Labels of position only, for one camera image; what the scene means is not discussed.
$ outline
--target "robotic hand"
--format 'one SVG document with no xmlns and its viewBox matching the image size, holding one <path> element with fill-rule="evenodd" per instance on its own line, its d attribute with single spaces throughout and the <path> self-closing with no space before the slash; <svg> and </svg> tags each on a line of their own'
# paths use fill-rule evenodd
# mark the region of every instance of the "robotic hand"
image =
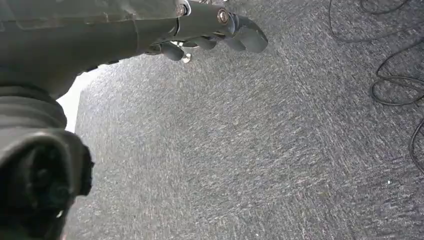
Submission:
<svg viewBox="0 0 424 240">
<path fill-rule="evenodd" d="M 184 47 L 263 51 L 268 40 L 225 7 L 178 0 L 0 0 L 0 239 L 57 240 L 91 189 L 89 149 L 55 99 L 82 72 Z"/>
</svg>

